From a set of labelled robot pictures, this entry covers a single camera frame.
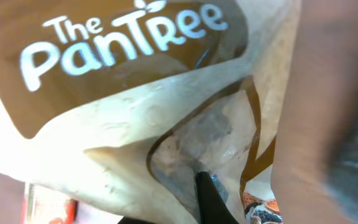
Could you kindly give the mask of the red spaghetti packet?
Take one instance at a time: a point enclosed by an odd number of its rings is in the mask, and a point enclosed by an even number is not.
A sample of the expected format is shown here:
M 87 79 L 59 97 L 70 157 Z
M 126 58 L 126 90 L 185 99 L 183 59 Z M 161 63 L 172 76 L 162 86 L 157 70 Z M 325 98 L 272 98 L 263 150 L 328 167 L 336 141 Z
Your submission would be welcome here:
M 74 224 L 78 202 L 57 191 L 25 184 L 21 224 Z

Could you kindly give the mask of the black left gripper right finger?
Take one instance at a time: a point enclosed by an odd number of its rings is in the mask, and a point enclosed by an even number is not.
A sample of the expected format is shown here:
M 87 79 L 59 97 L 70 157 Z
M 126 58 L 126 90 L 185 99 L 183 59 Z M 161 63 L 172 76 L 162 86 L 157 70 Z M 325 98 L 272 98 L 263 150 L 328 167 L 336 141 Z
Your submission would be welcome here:
M 207 172 L 199 172 L 195 177 L 201 224 L 238 224 L 214 186 Z

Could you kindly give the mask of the white brown snack bag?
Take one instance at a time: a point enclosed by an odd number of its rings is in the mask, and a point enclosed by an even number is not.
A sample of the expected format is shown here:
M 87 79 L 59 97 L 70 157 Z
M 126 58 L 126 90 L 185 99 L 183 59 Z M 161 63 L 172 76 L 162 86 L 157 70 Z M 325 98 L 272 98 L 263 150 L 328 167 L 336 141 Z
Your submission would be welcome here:
M 232 219 L 270 175 L 294 0 L 0 1 L 0 173 L 152 223 Z

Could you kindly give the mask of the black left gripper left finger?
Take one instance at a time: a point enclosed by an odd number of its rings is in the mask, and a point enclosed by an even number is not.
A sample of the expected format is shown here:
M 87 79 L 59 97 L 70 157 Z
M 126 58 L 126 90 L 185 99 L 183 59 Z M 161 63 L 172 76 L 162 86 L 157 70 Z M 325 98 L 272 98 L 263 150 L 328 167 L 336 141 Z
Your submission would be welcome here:
M 135 218 L 123 217 L 118 224 L 154 224 L 144 220 L 138 220 Z

